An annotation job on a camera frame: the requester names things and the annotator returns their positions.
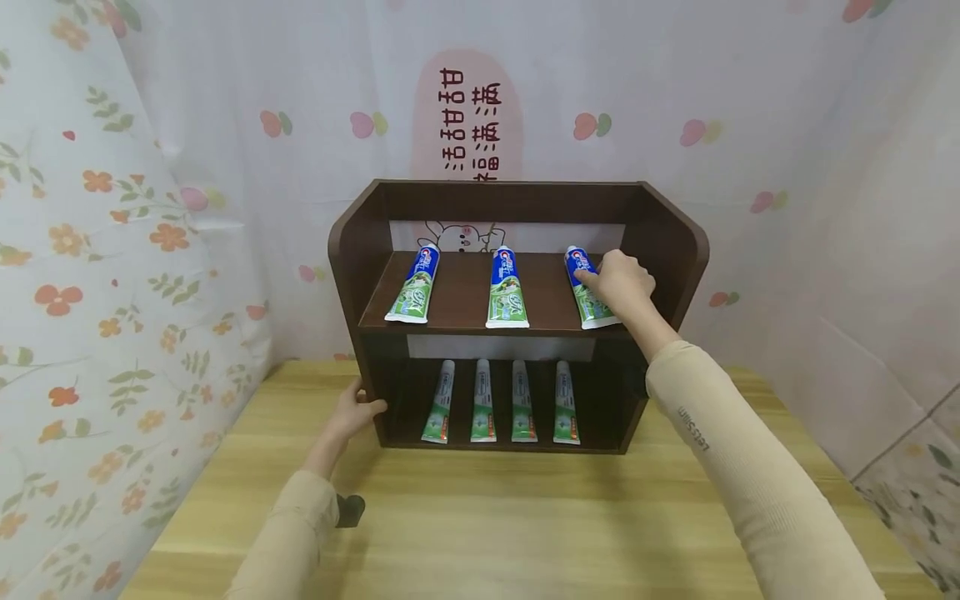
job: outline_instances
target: white toothpaste tube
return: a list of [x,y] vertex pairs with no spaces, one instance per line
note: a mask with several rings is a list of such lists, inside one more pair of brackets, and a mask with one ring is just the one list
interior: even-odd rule
[[433,395],[433,407],[430,416],[423,426],[423,435],[420,439],[433,444],[446,444],[447,432],[450,428],[450,399],[453,395],[453,361],[444,360],[440,367],[440,379],[437,380],[437,391]]
[[557,363],[556,406],[553,418],[553,441],[556,444],[580,445],[577,409],[573,404],[573,379],[565,360]]
[[493,399],[490,392],[490,361],[477,361],[477,374],[473,383],[473,423],[470,427],[471,442],[496,442],[496,427],[493,425]]
[[510,441],[536,442],[537,427],[534,425],[533,404],[530,402],[530,380],[522,360],[514,361],[513,382],[514,424]]

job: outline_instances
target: cartoon bunny drawing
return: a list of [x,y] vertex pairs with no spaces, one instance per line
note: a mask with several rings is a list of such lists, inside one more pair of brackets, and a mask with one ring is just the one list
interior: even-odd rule
[[423,223],[430,232],[417,243],[436,244],[441,252],[491,252],[506,243],[507,232],[491,223],[486,233],[473,225],[444,225],[439,221]]

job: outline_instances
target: left hand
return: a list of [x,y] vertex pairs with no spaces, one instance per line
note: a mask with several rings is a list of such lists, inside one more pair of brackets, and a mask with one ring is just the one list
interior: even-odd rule
[[346,443],[361,429],[373,422],[373,417],[387,410],[387,401],[383,399],[366,401],[366,393],[360,389],[360,377],[357,377],[337,398],[337,406],[326,422],[322,437],[328,437]]

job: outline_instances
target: hand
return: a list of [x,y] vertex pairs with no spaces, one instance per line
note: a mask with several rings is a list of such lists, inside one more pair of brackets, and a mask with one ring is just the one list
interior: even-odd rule
[[373,417],[387,410],[386,400],[366,401],[360,389],[360,377],[350,382],[337,398],[337,406],[326,422],[322,437],[347,442],[361,429],[373,422]]
[[664,347],[680,340],[680,335],[650,301],[657,283],[635,258],[611,250],[604,254],[598,271],[599,274],[576,271],[573,276],[627,326],[647,363],[652,363]]
[[626,321],[638,308],[650,303],[650,295],[657,283],[632,256],[611,250],[604,254],[597,271],[599,275],[580,270],[573,276],[609,306],[621,321]]
[[366,394],[360,389],[360,377],[357,377],[340,393],[333,414],[307,453],[302,468],[329,480],[350,438],[372,423],[373,417],[387,410],[385,400],[365,402],[359,401],[360,398],[366,398]]

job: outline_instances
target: black object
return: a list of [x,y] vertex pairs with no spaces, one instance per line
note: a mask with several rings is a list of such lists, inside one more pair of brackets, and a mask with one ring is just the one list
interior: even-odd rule
[[367,510],[367,502],[356,494],[346,498],[337,494],[337,508],[340,509],[337,529],[351,529],[360,523],[360,517]]

